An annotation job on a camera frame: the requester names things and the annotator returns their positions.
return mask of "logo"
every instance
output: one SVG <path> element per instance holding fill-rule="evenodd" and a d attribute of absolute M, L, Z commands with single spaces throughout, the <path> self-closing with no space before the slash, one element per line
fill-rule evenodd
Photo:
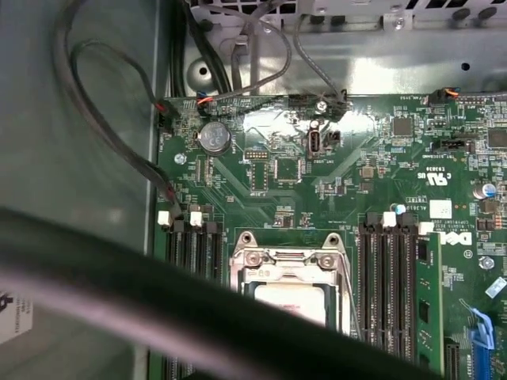
<path fill-rule="evenodd" d="M 417 178 L 428 180 L 430 186 L 447 186 L 448 180 L 452 175 L 450 173 L 418 173 Z"/>
<path fill-rule="evenodd" d="M 7 308 L 8 305 L 14 302 L 14 298 L 8 293 L 0 293 L 0 313 Z"/>
<path fill-rule="evenodd" d="M 472 233 L 471 232 L 462 232 L 461 234 L 457 234 L 456 232 L 440 232 L 440 243 L 442 245 L 450 244 L 450 245 L 472 245 Z"/>

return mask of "ram slot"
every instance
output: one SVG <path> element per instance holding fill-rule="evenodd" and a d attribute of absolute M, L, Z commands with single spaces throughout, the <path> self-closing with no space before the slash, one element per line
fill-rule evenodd
<path fill-rule="evenodd" d="M 164 362 L 164 380 L 179 380 L 177 377 L 177 359 L 167 358 Z"/>
<path fill-rule="evenodd" d="M 176 379 L 182 380 L 187 376 L 187 365 L 178 360 L 176 368 Z"/>
<path fill-rule="evenodd" d="M 178 267 L 191 271 L 192 269 L 192 235 L 191 233 L 179 234 L 179 256 L 178 256 Z"/>
<path fill-rule="evenodd" d="M 212 234 L 212 279 L 222 283 L 222 234 Z"/>
<path fill-rule="evenodd" d="M 379 308 L 378 313 L 378 329 L 379 329 L 379 346 L 382 349 L 388 347 L 388 318 L 389 313 L 387 310 L 387 304 L 389 300 L 389 255 L 388 255 L 388 237 L 383 234 L 379 236 L 379 249 L 377 251 L 377 304 Z"/>
<path fill-rule="evenodd" d="M 389 320 L 389 331 L 391 333 L 391 344 L 389 352 L 393 355 L 399 355 L 400 345 L 400 304 L 399 304 L 399 240 L 396 235 L 389 235 L 389 307 L 391 308 L 391 318 Z"/>
<path fill-rule="evenodd" d="M 206 278 L 206 262 L 208 258 L 207 234 L 196 234 L 196 274 Z"/>
<path fill-rule="evenodd" d="M 166 234 L 166 261 L 171 264 L 177 263 L 177 234 Z"/>
<path fill-rule="evenodd" d="M 398 355 L 404 357 L 406 354 L 406 263 L 407 263 L 407 242 L 406 235 L 398 235 Z"/>
<path fill-rule="evenodd" d="M 359 261 L 359 269 L 358 269 L 358 278 L 359 282 L 357 284 L 357 292 L 358 292 L 358 319 L 360 328 L 363 330 L 363 336 L 368 339 L 369 334 L 369 257 L 372 254 L 372 237 L 370 234 L 362 233 L 360 235 L 360 244 L 358 250 L 358 261 Z"/>
<path fill-rule="evenodd" d="M 380 292 L 382 291 L 382 234 L 373 235 L 373 243 L 375 244 L 375 252 L 372 255 L 372 343 L 379 348 L 382 347 L 382 321 L 381 321 L 381 305 L 382 299 Z"/>
<path fill-rule="evenodd" d="M 417 244 L 417 231 L 410 229 L 410 232 L 405 235 L 405 256 L 402 258 L 405 261 L 405 321 L 403 329 L 405 330 L 405 351 L 404 356 L 406 359 L 415 360 L 415 344 L 416 344 L 416 331 L 415 331 L 415 260 L 416 260 L 416 244 Z"/>

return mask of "capacitor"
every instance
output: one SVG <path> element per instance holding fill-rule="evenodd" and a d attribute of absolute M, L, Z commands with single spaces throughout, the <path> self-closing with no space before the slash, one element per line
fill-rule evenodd
<path fill-rule="evenodd" d="M 396 215 L 405 214 L 406 206 L 404 204 L 393 203 L 391 205 L 391 211 L 394 211 Z"/>
<path fill-rule="evenodd" d="M 494 184 L 477 184 L 474 187 L 474 197 L 478 200 L 485 200 L 497 195 L 497 188 Z"/>

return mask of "wire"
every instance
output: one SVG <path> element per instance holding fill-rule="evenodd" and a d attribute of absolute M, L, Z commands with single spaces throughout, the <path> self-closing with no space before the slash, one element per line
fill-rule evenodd
<path fill-rule="evenodd" d="M 207 102 L 209 102 L 209 101 L 213 101 L 213 98 L 212 98 L 212 97 L 205 97 L 205 98 L 203 98 L 203 99 L 199 99 L 199 100 L 197 101 L 197 104 L 198 104 L 198 105 L 202 105 L 203 103 L 207 103 Z"/>
<path fill-rule="evenodd" d="M 257 83 L 254 83 L 253 85 L 248 85 L 247 87 L 243 87 L 242 89 L 235 89 L 233 91 L 230 91 L 229 93 L 224 93 L 224 94 L 214 96 L 213 97 L 214 101 L 222 101 L 224 99 L 229 99 L 230 97 L 237 97 L 237 96 L 241 95 L 242 93 L 248 93 L 251 91 L 255 91 L 256 89 L 259 89 L 262 86 L 264 86 L 272 81 L 277 80 L 279 77 L 281 77 L 282 75 L 284 75 L 287 72 L 288 68 L 291 66 L 291 61 L 292 61 L 291 44 L 289 43 L 287 37 L 278 28 L 274 27 L 270 23 L 259 20 L 258 18 L 253 17 L 249 14 L 244 14 L 244 13 L 238 12 L 237 10 L 222 8 L 220 6 L 209 6 L 209 5 L 203 4 L 202 2 L 199 4 L 199 7 L 201 7 L 204 10 L 209 10 L 210 12 L 225 13 L 225 14 L 229 14 L 231 16 L 240 17 L 247 22 L 260 23 L 264 28 L 267 28 L 267 29 L 275 32 L 282 39 L 282 41 L 284 42 L 285 51 L 286 51 L 285 64 L 278 72 L 276 72 L 273 75 L 268 76 L 267 78 L 261 79 L 260 81 L 258 81 Z"/>
<path fill-rule="evenodd" d="M 123 142 L 120 136 L 118 136 L 118 134 L 111 128 L 107 120 L 97 109 L 97 106 L 91 101 L 79 78 L 77 70 L 78 53 L 87 46 L 97 44 L 97 41 L 84 41 L 74 49 L 72 57 L 69 56 L 67 50 L 68 34 L 72 30 L 72 24 L 76 14 L 86 1 L 87 0 L 67 1 L 56 18 L 52 52 L 53 63 L 55 65 L 55 75 L 88 125 L 115 153 L 121 156 L 132 168 L 147 178 L 160 191 L 162 197 L 170 204 L 171 216 L 176 218 L 181 214 L 181 208 L 177 202 L 173 186 L 169 182 L 166 173 L 152 162 L 149 162 L 138 155 L 134 150 L 132 150 L 132 148 Z M 105 44 L 100 44 L 100 46 L 105 47 L 118 55 L 119 51 L 116 49 Z M 141 79 L 143 80 L 145 89 L 150 89 L 150 91 L 147 91 L 148 97 L 152 103 L 157 104 L 154 94 L 151 92 L 149 80 L 146 81 L 146 79 L 143 78 L 142 68 L 139 70 L 140 66 L 136 66 L 135 61 L 124 53 L 118 56 L 125 62 L 131 64 L 131 66 L 138 71 Z"/>
<path fill-rule="evenodd" d="M 221 379 L 440 378 L 153 257 L 1 208 L 0 289 Z"/>
<path fill-rule="evenodd" d="M 186 97 L 186 88 L 184 80 L 185 65 L 185 45 L 187 36 L 187 19 L 183 5 L 180 2 L 171 2 L 173 4 L 170 26 L 170 84 L 171 96 Z"/>
<path fill-rule="evenodd" d="M 341 91 L 334 84 L 330 76 L 317 63 L 315 63 L 315 61 L 308 55 L 308 53 L 305 52 L 303 45 L 299 40 L 301 25 L 306 18 L 307 15 L 302 14 L 299 17 L 299 20 L 295 23 L 294 33 L 292 34 L 292 43 L 294 44 L 294 49 L 298 52 L 301 59 L 307 63 L 307 65 L 333 90 L 334 93 L 336 93 L 337 98 L 341 99 Z"/>
<path fill-rule="evenodd" d="M 232 87 L 222 60 L 216 53 L 213 46 L 209 43 L 201 27 L 194 18 L 190 5 L 184 0 L 181 0 L 181 2 L 189 24 L 190 35 L 196 43 L 197 49 L 202 55 L 204 63 L 206 63 L 206 66 L 209 69 L 212 76 L 213 86 L 216 88 L 218 93 L 229 93 L 232 90 Z"/>
<path fill-rule="evenodd" d="M 148 98 L 150 99 L 150 102 L 153 106 L 156 107 L 157 110 L 160 112 L 166 112 L 166 107 L 159 103 L 153 94 L 153 90 L 151 89 L 151 83 L 150 79 L 148 78 L 148 74 L 146 74 L 146 71 L 139 65 L 132 57 L 125 54 L 121 50 L 116 49 L 115 47 L 112 47 L 110 45 L 107 45 L 105 42 L 100 40 L 85 40 L 78 44 L 76 44 L 72 48 L 71 52 L 71 65 L 73 70 L 77 73 L 77 66 L 78 66 L 78 58 L 82 54 L 84 50 L 87 48 L 92 47 L 100 47 L 104 48 L 105 50 L 109 51 L 110 53 L 113 53 L 117 58 L 121 59 L 125 63 L 127 63 L 130 67 L 132 67 L 135 71 L 137 71 L 137 74 L 141 78 L 141 82 L 143 83 L 144 90 L 146 91 L 146 94 Z"/>
<path fill-rule="evenodd" d="M 279 6 L 282 6 L 285 2 L 287 2 L 287 0 L 270 0 L 268 2 L 263 2 L 252 12 L 252 16 L 259 19 L 268 14 L 269 12 L 275 10 Z M 239 33 L 239 35 L 240 36 L 246 35 L 250 38 L 252 32 L 254 31 L 254 26 L 255 26 L 254 23 L 246 22 L 243 25 L 243 28 Z M 235 44 L 231 54 L 231 77 L 232 77 L 232 87 L 234 89 L 241 89 L 243 87 L 240 71 L 241 64 L 240 55 L 243 55 L 242 47 Z"/>

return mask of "metal screw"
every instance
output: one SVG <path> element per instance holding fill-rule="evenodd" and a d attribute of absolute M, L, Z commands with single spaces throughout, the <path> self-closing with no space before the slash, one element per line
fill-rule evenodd
<path fill-rule="evenodd" d="M 327 111 L 327 103 L 325 101 L 318 101 L 317 104 L 315 105 L 315 108 L 319 112 L 325 112 Z"/>
<path fill-rule="evenodd" d="M 178 153 L 174 156 L 174 162 L 176 162 L 178 165 L 183 165 L 187 162 L 187 156 L 185 156 L 183 153 Z"/>
<path fill-rule="evenodd" d="M 318 259 L 318 264 L 322 268 L 332 268 L 334 266 L 334 258 L 331 255 L 324 255 Z"/>
<path fill-rule="evenodd" d="M 478 266 L 486 271 L 494 268 L 494 260 L 489 256 L 483 256 L 478 259 Z"/>
<path fill-rule="evenodd" d="M 397 18 L 395 21 L 393 21 L 393 26 L 396 30 L 403 29 L 405 26 L 405 19 L 403 19 L 403 17 Z"/>
<path fill-rule="evenodd" d="M 250 252 L 246 254 L 245 261 L 248 265 L 259 265 L 261 263 L 261 255 L 257 252 Z"/>

